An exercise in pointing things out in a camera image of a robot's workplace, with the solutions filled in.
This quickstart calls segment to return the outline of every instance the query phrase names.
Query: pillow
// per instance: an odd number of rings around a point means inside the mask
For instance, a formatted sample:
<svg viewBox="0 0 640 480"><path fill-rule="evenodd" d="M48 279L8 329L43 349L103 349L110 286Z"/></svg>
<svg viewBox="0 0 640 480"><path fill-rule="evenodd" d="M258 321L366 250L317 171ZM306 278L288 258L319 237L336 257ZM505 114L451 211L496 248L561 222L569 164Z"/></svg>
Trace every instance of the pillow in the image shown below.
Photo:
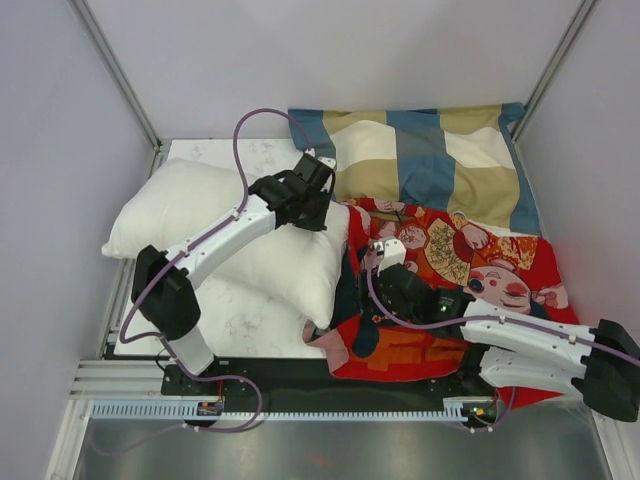
<svg viewBox="0 0 640 480"><path fill-rule="evenodd" d="M369 197L540 235L531 188L508 126L519 103L439 110L289 110L318 155L338 163L338 201ZM305 143L290 124L298 149Z"/></svg>
<svg viewBox="0 0 640 480"><path fill-rule="evenodd" d="M247 179L249 184L255 180ZM241 195L237 172L169 160L122 208L102 253L136 258L149 244L166 249L220 218ZM333 313L348 224L347 207L332 202L326 231L308 232L285 225L246 245L215 274L279 297L326 328Z"/></svg>

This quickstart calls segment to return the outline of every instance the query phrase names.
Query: white cushion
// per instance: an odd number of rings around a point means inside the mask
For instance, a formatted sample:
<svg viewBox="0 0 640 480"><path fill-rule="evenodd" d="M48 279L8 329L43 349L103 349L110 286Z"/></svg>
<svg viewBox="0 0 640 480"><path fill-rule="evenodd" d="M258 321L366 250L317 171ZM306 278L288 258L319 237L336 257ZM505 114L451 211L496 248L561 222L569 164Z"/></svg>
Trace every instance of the white cushion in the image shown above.
<svg viewBox="0 0 640 480"><path fill-rule="evenodd" d="M255 178L248 180L251 185ZM136 258L149 244L164 250L220 218L241 196L237 172L195 161L169 160L122 208L102 253ZM308 232L285 225L246 245L214 275L279 297L320 328L327 328L348 224L348 209L332 202L326 231Z"/></svg>

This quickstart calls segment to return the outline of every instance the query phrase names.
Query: gray wall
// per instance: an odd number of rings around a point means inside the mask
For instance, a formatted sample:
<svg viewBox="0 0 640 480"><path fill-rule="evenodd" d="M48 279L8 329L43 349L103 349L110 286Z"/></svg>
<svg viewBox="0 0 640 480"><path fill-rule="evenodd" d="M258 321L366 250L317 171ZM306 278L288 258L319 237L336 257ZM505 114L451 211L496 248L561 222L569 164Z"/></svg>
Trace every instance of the gray wall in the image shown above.
<svg viewBox="0 0 640 480"><path fill-rule="evenodd" d="M600 2L521 150L569 297L640 341L640 3ZM637 455L640 425L624 426Z"/></svg>
<svg viewBox="0 0 640 480"><path fill-rule="evenodd" d="M0 478L43 478L151 150L64 0L0 2Z"/></svg>
<svg viewBox="0 0 640 480"><path fill-rule="evenodd" d="M87 3L160 136L229 138L258 107L524 102L580 1ZM273 116L243 134L288 136Z"/></svg>

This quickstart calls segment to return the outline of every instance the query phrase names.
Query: red blanket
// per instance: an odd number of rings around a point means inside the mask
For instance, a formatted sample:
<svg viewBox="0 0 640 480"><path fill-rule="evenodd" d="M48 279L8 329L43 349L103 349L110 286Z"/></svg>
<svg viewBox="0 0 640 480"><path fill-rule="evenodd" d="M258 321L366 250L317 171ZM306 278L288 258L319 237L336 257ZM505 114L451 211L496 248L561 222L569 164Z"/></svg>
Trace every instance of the red blanket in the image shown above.
<svg viewBox="0 0 640 480"><path fill-rule="evenodd" d="M368 245L391 235L407 249L405 266L433 288L461 289L514 312L578 323L546 240L497 236L461 214L399 202L363 198L348 204L349 239L331 330L309 323L304 332L307 344L325 349L334 376L380 382L443 377L458 369L467 348L465 342L400 327L374 306L361 310L358 273L378 260ZM499 390L505 402L510 393ZM514 408L557 395L519 388Z"/></svg>

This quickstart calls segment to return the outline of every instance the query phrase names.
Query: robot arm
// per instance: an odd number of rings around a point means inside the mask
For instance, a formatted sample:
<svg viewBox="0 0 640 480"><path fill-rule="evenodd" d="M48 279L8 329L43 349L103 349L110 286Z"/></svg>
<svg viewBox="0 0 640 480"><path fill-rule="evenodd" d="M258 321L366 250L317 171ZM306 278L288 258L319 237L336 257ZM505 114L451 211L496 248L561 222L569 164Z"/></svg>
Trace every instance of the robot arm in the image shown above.
<svg viewBox="0 0 640 480"><path fill-rule="evenodd" d="M249 188L241 212L233 208L201 232L159 252L144 248L137 257L132 301L136 301L169 259L182 258L144 298L140 311L171 345L194 375L213 361L198 328L200 308L195 290L218 266L253 240L291 223L310 231L324 230L336 162L305 153L293 170L262 177Z"/></svg>
<svg viewBox="0 0 640 480"><path fill-rule="evenodd" d="M396 238L378 240L373 248L382 257L373 284L376 296L395 315L411 319L413 325L408 327L470 342L475 354L467 358L466 373L493 387L528 387L582 397L603 415L637 420L640 369L594 348L605 346L640 358L640 348L619 324L601 320L592 328L549 322L460 291L432 290L404 267L405 248ZM450 325L429 328L442 323Z"/></svg>

